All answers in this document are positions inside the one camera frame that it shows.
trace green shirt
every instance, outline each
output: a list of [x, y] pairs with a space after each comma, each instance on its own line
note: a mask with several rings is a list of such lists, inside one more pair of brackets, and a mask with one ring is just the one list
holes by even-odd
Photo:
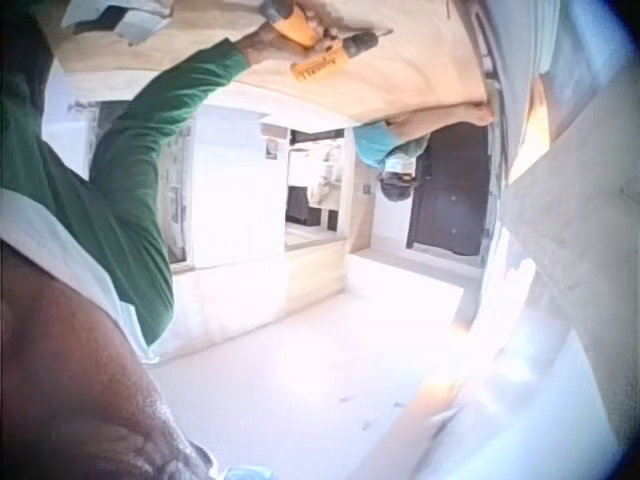
[[135, 307], [147, 345], [173, 316], [171, 271], [156, 218], [161, 149], [211, 93], [248, 68], [224, 40], [158, 75], [98, 143], [89, 181], [42, 140], [24, 79], [3, 74], [3, 191], [42, 205], [107, 272], [120, 301]]

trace man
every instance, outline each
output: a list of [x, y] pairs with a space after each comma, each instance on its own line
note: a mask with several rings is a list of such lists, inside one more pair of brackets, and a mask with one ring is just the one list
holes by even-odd
[[427, 147], [434, 130], [469, 122], [479, 127], [493, 121], [491, 105], [461, 104], [417, 110], [353, 130], [360, 159], [380, 172], [380, 189], [392, 202], [411, 198], [418, 183], [416, 157]]
[[87, 182], [40, 137], [52, 56], [25, 3], [2, 17], [2, 478], [208, 478], [138, 360], [173, 309], [157, 160], [211, 93], [311, 52], [267, 24], [196, 52], [115, 120]]

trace hand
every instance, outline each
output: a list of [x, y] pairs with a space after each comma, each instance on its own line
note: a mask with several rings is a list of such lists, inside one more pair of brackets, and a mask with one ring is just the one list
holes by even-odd
[[283, 60], [289, 63], [303, 62], [324, 52], [335, 40], [334, 32], [323, 29], [313, 12], [307, 11], [307, 21], [320, 38], [313, 48], [304, 48], [292, 42], [268, 22], [263, 23], [255, 32], [238, 40], [236, 46], [252, 66], [267, 60]]

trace doorway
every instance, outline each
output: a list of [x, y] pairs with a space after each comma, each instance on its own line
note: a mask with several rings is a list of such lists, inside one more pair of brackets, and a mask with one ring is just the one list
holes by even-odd
[[433, 132], [418, 158], [407, 248], [479, 256], [485, 233], [491, 155], [488, 128], [459, 123]]

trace power drill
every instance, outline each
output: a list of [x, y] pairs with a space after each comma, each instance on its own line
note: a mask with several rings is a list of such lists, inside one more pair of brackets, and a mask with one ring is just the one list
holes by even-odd
[[[320, 37], [309, 26], [304, 11], [295, 0], [265, 0], [260, 13], [282, 35], [302, 45], [313, 47]], [[387, 30], [381, 34], [360, 32], [342, 40], [336, 40], [327, 51], [307, 62], [291, 65], [291, 73], [299, 82], [307, 82], [334, 73], [344, 67], [349, 60], [378, 46], [379, 38], [393, 33]]]

